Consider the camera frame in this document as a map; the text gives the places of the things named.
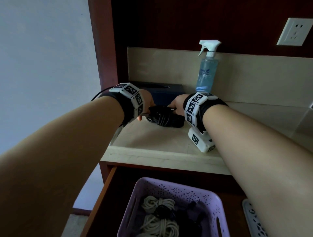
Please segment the white wall socket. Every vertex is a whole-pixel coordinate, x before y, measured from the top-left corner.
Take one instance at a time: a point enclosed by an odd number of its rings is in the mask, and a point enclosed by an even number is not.
[[[302,46],[313,25],[313,19],[288,18],[276,45]]]

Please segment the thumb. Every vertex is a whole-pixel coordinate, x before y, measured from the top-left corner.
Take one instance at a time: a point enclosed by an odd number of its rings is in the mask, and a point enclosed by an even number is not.
[[[176,108],[175,100],[173,100],[167,107]]]

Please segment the purple basket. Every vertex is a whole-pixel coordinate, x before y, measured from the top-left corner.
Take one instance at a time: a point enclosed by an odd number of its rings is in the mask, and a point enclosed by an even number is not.
[[[221,199],[213,192],[159,179],[143,177],[136,182],[128,202],[117,237],[136,237],[140,233],[146,213],[141,207],[143,199],[152,195],[156,198],[171,198],[178,208],[186,208],[192,201],[198,202],[193,210],[188,210],[189,218],[196,220],[201,211],[207,217],[201,222],[202,237],[218,235],[217,218],[223,237],[229,236],[226,217]]]

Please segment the beige backsplash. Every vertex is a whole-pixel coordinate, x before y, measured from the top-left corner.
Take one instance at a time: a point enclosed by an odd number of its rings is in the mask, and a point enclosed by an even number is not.
[[[128,48],[133,81],[177,83],[194,92],[201,59],[196,51]],[[225,101],[309,107],[313,58],[216,53],[212,93]]]

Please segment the wristband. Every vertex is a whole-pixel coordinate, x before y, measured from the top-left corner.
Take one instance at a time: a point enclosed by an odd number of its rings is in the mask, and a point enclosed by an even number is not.
[[[116,99],[124,112],[122,125],[132,122],[135,118],[143,114],[145,101],[140,89],[131,83],[120,83],[111,88],[108,93],[101,96],[110,96]]]
[[[213,105],[222,104],[228,106],[217,96],[207,92],[197,92],[189,95],[183,104],[185,110],[185,120],[193,127],[197,127],[200,132],[205,131],[203,125],[203,115]]]

